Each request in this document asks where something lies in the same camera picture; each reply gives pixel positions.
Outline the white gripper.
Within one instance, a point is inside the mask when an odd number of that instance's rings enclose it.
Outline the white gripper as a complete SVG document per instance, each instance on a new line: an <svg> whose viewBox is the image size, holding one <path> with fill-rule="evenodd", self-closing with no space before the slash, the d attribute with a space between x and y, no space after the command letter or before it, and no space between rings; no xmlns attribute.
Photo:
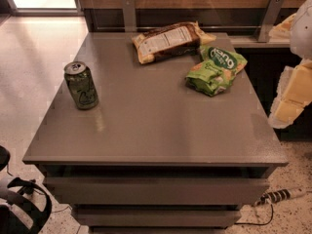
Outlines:
<svg viewBox="0 0 312 234"><path fill-rule="evenodd" d="M296 14L275 25L269 37L290 38L292 53L304 59L296 67L285 67L270 109L269 125L284 129L312 102L312 0L306 0Z"/></svg>

